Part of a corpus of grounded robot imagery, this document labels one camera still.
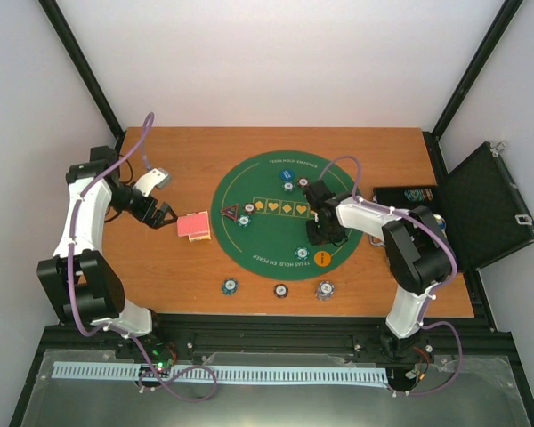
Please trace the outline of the teal poker chip stack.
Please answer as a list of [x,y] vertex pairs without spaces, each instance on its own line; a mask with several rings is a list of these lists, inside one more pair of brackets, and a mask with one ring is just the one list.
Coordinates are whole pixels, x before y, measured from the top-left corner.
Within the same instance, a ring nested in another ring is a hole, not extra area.
[[224,295],[233,295],[237,292],[239,282],[235,278],[226,278],[222,284],[222,293]]

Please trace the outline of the black poker case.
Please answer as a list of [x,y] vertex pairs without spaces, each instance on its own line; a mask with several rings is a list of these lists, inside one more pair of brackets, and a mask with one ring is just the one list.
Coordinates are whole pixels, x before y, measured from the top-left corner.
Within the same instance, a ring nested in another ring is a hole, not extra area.
[[[373,188],[381,205],[425,206],[441,215],[460,270],[484,268],[534,243],[534,219],[501,155],[503,145],[482,143],[438,185]],[[407,189],[429,188],[431,202],[411,202]]]

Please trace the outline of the orange round blind button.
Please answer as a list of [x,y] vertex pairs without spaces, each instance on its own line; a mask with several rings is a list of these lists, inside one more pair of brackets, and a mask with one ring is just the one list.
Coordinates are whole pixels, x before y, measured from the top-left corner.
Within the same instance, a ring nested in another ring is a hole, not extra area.
[[327,267],[332,262],[332,255],[328,251],[319,250],[314,254],[313,261],[319,267]]

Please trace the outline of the red playing card deck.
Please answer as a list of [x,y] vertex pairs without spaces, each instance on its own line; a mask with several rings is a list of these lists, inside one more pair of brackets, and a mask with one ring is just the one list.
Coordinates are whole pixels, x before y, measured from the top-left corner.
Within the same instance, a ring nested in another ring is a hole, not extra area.
[[208,211],[189,213],[178,218],[177,235],[181,238],[192,234],[210,233],[210,223]]

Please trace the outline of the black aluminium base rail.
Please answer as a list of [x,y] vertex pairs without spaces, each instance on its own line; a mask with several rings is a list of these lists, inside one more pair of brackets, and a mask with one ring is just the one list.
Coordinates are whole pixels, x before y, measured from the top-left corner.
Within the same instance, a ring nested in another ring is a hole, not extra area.
[[[482,319],[453,319],[451,333],[437,326],[421,334],[436,354],[508,355],[517,349],[509,333]],[[157,330],[173,342],[180,359],[215,352],[329,353],[361,359],[385,330],[383,318],[160,314]]]

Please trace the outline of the blue white chip stack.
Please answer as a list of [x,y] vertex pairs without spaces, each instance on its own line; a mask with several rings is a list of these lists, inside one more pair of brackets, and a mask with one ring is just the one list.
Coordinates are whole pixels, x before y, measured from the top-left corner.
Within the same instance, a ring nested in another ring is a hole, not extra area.
[[332,297],[334,291],[334,285],[327,280],[323,280],[319,282],[315,291],[315,296],[320,301],[327,301]]

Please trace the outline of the metal front plate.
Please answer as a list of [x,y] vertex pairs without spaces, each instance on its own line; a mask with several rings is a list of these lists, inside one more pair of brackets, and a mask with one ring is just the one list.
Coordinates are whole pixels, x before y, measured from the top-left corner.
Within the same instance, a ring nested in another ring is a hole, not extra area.
[[[19,426],[534,426],[504,357],[441,356],[395,387],[53,379],[53,363],[117,362],[110,351],[45,353]],[[374,367],[321,355],[217,353],[202,369]]]

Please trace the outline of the black triangular dealer button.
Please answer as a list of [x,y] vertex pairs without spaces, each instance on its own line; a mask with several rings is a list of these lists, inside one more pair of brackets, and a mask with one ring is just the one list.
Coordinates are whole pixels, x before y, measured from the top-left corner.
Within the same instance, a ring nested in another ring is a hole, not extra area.
[[222,216],[225,216],[235,222],[239,217],[239,204],[235,203],[232,205],[227,205],[220,210],[220,213]]

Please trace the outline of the blue round blind button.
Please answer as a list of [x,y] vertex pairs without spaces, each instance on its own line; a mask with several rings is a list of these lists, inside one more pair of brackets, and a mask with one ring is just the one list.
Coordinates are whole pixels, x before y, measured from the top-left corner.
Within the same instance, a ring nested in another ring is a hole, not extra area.
[[295,179],[295,172],[292,169],[281,169],[279,171],[279,177],[284,182],[293,181]]

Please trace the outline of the left black frame post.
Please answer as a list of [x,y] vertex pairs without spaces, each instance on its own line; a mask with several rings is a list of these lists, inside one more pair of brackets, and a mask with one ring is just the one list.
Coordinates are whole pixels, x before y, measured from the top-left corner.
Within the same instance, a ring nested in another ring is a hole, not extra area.
[[61,44],[69,56],[77,73],[81,77],[87,91],[93,99],[94,104],[101,113],[101,116],[109,128],[112,137],[118,147],[124,141],[126,131],[119,123],[113,108],[109,104],[96,75],[91,68],[77,38],[74,35],[68,21],[66,20],[59,4],[54,0],[38,0],[46,18],[49,20],[54,32],[61,41]]

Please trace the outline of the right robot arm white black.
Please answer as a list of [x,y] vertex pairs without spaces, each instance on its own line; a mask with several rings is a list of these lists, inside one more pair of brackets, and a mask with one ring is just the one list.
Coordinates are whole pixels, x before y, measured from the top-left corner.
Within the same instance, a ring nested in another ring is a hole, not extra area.
[[384,244],[389,270],[397,282],[392,308],[385,318],[380,345],[386,358],[400,359],[422,329],[430,301],[457,275],[457,260],[433,213],[379,205],[356,194],[337,195],[323,180],[303,194],[315,216],[306,223],[314,246],[340,246],[348,230],[360,231]]

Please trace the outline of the brown poker chip stack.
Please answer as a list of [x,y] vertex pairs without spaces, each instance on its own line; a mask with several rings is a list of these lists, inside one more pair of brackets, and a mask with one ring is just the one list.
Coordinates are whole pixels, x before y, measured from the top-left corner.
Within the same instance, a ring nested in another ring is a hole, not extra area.
[[274,293],[278,298],[285,298],[288,296],[288,288],[284,284],[279,284],[274,287]]

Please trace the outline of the chips row in case top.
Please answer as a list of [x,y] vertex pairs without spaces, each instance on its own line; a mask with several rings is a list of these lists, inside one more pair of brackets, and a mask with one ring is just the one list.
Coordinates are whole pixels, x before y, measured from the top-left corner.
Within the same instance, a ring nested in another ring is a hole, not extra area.
[[434,200],[434,194],[431,189],[407,189],[404,191],[404,196],[411,202],[431,202]]

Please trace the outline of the blue white chips in case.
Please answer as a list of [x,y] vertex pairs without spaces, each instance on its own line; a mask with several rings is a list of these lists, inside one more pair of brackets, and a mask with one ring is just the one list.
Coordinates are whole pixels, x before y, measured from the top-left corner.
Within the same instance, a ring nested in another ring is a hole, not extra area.
[[447,225],[446,225],[446,222],[445,222],[444,218],[441,215],[437,214],[437,213],[435,213],[433,215],[433,218],[436,220],[436,222],[437,222],[438,226],[440,227],[440,229],[442,231],[445,231]]

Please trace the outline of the black frame post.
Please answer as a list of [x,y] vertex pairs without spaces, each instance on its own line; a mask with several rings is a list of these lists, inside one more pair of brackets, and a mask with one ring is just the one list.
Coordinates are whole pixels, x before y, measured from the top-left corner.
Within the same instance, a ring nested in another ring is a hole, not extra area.
[[433,139],[436,142],[439,142],[448,130],[450,123],[462,106],[467,94],[472,89],[475,81],[481,74],[491,54],[497,48],[499,41],[513,21],[516,13],[520,10],[522,4],[522,0],[505,0],[501,4],[457,86],[450,95],[435,126],[431,130]]
[[119,123],[113,108],[109,104],[96,75],[91,68],[77,38],[74,35],[68,21],[66,20],[59,4],[54,0],[38,0],[46,18],[49,20],[54,32],[61,41],[61,44],[69,56],[77,73],[81,77],[87,91],[93,99],[94,104],[101,113],[101,116],[109,128],[112,137],[118,147],[124,141],[126,131]]

